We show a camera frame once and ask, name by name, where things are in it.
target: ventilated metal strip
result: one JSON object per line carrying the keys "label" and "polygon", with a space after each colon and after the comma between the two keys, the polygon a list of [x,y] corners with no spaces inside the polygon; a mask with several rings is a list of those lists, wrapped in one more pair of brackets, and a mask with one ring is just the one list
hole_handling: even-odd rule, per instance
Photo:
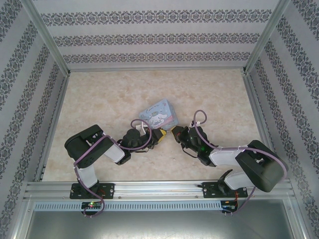
{"label": "ventilated metal strip", "polygon": [[[37,202],[34,211],[81,211],[82,202]],[[171,201],[171,202],[106,202],[104,211],[206,211],[221,210],[220,201]]]}

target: beige tabletop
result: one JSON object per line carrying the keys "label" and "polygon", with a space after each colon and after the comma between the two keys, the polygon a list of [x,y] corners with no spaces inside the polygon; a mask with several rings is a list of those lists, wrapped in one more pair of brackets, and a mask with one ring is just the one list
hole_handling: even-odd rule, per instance
{"label": "beige tabletop", "polygon": [[[43,180],[76,181],[64,148],[69,137],[98,124],[118,140],[131,120],[164,98],[181,126],[189,125],[197,109],[206,111],[202,127],[213,144],[239,146],[260,139],[239,70],[71,73]],[[133,153],[124,165],[104,155],[94,165],[101,181],[218,179],[230,168],[204,166],[183,153],[171,133],[148,153]]]}

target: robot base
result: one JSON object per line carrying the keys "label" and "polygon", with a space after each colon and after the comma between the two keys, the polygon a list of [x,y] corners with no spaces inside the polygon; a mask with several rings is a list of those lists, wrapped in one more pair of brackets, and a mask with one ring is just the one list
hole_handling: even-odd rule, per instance
{"label": "robot base", "polygon": [[[90,190],[103,199],[113,199],[114,183],[97,183]],[[70,199],[98,199],[88,191],[86,191],[81,184],[73,183],[70,192]]]}
{"label": "robot base", "polygon": [[226,194],[222,193],[219,189],[218,182],[205,182],[198,187],[203,188],[204,198],[235,198],[236,192],[238,198],[247,198],[248,193],[246,188],[238,188],[237,190],[229,189]]}

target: red wire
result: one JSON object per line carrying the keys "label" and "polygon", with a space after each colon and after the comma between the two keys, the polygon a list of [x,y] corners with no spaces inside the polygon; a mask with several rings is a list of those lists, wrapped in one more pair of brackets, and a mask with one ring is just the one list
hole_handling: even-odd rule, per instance
{"label": "red wire", "polygon": [[102,192],[105,195],[105,192],[102,189],[100,189],[98,192]]}
{"label": "red wire", "polygon": [[235,207],[238,205],[238,193],[237,191],[235,191],[235,201],[236,201],[236,205]]}

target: wall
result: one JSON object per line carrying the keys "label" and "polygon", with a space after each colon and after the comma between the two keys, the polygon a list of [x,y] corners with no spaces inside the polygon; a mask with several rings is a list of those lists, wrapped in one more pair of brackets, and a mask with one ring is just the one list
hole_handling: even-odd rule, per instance
{"label": "wall", "polygon": [[38,170],[65,77],[18,0],[0,1],[0,239]]}
{"label": "wall", "polygon": [[276,152],[308,222],[319,238],[319,8],[293,0],[250,72]]}
{"label": "wall", "polygon": [[278,0],[35,0],[71,70],[243,67]]}

